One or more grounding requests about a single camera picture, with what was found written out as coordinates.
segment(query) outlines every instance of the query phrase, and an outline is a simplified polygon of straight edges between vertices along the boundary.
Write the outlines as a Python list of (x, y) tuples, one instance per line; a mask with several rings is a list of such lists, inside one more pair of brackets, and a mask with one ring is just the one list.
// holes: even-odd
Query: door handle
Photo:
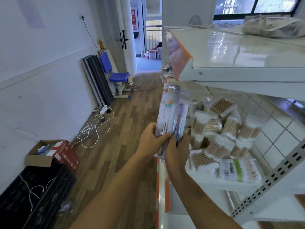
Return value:
[(122, 44), (122, 49), (124, 50), (121, 31), (120, 31), (120, 41), (121, 41), (121, 44)]
[(127, 47), (126, 47), (126, 41), (128, 41), (129, 39), (126, 39), (126, 38), (125, 38), (125, 30), (122, 30), (122, 32), (123, 32), (124, 46), (125, 46), (125, 49), (127, 49)]

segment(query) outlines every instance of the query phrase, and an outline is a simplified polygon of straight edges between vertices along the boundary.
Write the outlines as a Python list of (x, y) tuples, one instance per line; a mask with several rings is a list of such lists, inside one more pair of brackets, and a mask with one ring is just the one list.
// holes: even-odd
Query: red poster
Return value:
[(132, 9), (132, 28), (133, 30), (137, 30), (137, 21), (135, 18), (135, 9)]

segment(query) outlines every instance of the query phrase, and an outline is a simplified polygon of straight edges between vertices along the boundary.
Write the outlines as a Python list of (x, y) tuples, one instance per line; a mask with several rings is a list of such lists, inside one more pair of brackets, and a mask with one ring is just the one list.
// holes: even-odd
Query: black plastic crate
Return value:
[(30, 215), (30, 192), (21, 177), (17, 176), (0, 196), (0, 220), (4, 224), (7, 222), (14, 229), (40, 228), (44, 221), (53, 218), (53, 215), (49, 215), (51, 209), (59, 207), (61, 195), (65, 190), (71, 189), (71, 182), (73, 185), (75, 178), (64, 164), (57, 163), (52, 163), (49, 168), (27, 166), (21, 176), (28, 183), (30, 190), (41, 185), (44, 192), (42, 187), (32, 190), (40, 199), (31, 194), (33, 209)]

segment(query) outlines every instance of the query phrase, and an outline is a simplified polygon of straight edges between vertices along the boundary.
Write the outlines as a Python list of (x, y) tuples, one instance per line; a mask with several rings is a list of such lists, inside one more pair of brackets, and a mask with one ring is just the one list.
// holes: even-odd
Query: hand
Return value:
[(183, 133), (182, 141), (176, 147), (177, 139), (172, 136), (165, 153), (166, 168), (169, 173), (185, 172), (185, 164), (189, 158), (190, 136)]
[(146, 129), (144, 129), (136, 152), (136, 154), (146, 157), (148, 161), (171, 136), (171, 133), (167, 133), (156, 138), (154, 135), (156, 125), (157, 123), (150, 123)]

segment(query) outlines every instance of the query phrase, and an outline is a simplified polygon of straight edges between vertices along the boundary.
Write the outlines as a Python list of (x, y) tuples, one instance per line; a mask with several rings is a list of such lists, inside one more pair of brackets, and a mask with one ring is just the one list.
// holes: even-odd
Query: window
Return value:
[(217, 0), (214, 20), (244, 19), (252, 15), (293, 16), (301, 0)]
[(146, 20), (162, 19), (162, 0), (143, 0)]

